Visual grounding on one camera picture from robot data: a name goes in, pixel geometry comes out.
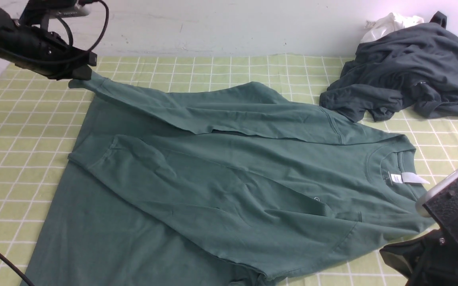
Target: neckline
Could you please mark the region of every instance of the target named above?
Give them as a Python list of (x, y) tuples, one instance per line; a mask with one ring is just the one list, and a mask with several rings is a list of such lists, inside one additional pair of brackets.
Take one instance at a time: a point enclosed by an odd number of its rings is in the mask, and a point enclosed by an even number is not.
[[(414, 155), (411, 154), (412, 160), (404, 160), (405, 152), (414, 150), (416, 150), (415, 147), (409, 143), (409, 141), (404, 141), (403, 139), (394, 140), (392, 143), (378, 147), (374, 150), (374, 152), (367, 156), (365, 162), (365, 175), (367, 176), (367, 180), (373, 185), (378, 185), (388, 189), (390, 188), (385, 181), (383, 181), (381, 165), (382, 161), (392, 153), (398, 154), (398, 168), (400, 172), (414, 172), (416, 174), (414, 167)], [(377, 159), (379, 164), (372, 164), (371, 160), (373, 159)]]

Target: cutting mat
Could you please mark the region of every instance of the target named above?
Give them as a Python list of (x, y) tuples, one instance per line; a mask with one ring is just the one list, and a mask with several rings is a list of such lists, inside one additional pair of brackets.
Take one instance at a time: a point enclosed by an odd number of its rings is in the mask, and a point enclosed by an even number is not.
[[(291, 101), (318, 104), (319, 94), (350, 58), (283, 54), (243, 58), (103, 57), (95, 70), (113, 80), (165, 92), (225, 89), (249, 81), (264, 83)], [(91, 92), (67, 89), (11, 65), (0, 77), (0, 252), (25, 270), (67, 163)], [(411, 110), (386, 122), (363, 122), (406, 134), (418, 152), (418, 174), (441, 181), (458, 167), (458, 118), (424, 120)], [(406, 280), (373, 252), (281, 286), (403, 286)], [(18, 277), (0, 261), (0, 286)]]

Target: care label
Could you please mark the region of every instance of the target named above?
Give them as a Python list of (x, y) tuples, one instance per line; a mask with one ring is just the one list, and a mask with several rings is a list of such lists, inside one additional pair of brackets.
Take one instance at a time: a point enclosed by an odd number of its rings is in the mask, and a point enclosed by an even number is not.
[(404, 183), (402, 181), (402, 175), (400, 175), (400, 174), (390, 174), (390, 179), (394, 183), (400, 183), (400, 184)]
[(376, 25), (376, 22), (375, 22), (375, 21), (369, 21), (369, 20), (367, 20), (367, 23), (365, 24), (364, 29), (371, 29), (371, 28), (373, 28), (375, 25)]
[(403, 172), (400, 175), (404, 183), (430, 184), (429, 181), (412, 172)]

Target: green grid mat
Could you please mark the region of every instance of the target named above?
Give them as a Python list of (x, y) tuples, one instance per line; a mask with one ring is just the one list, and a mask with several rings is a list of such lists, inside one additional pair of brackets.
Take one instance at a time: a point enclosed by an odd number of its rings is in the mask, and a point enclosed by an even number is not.
[[(317, 104), (349, 58), (278, 55), (238, 58), (103, 57), (95, 70), (113, 80), (164, 92), (225, 89), (249, 81), (291, 101)], [(56, 185), (67, 163), (91, 92), (67, 89), (11, 65), (0, 77), (0, 252), (25, 270)], [(424, 120), (412, 110), (365, 125), (406, 134), (418, 147), (418, 174), (432, 187), (458, 167), (458, 118)], [(0, 286), (19, 278), (0, 261)], [(404, 286), (378, 252), (281, 286)]]

